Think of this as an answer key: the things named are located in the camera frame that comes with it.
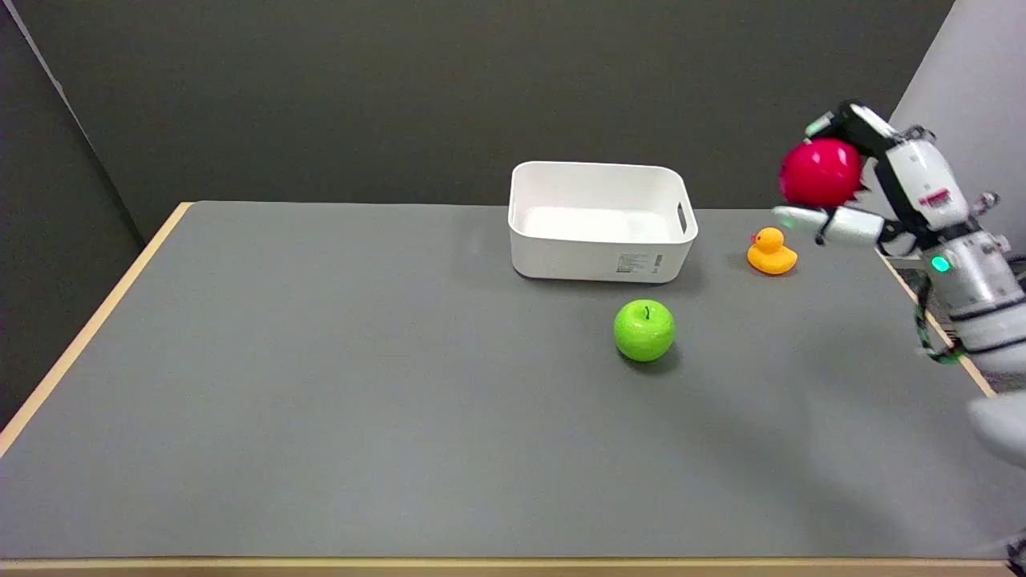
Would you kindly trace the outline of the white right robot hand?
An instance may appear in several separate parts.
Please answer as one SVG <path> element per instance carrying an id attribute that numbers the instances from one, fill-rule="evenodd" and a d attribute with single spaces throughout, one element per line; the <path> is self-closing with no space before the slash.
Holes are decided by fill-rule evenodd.
<path id="1" fill-rule="evenodd" d="M 978 231 L 978 219 L 1000 204 L 994 192 L 966 200 L 920 125 L 895 129 L 865 103 L 843 101 L 806 127 L 782 161 L 781 226 L 828 242 L 883 248 L 903 235 L 930 248 Z"/>

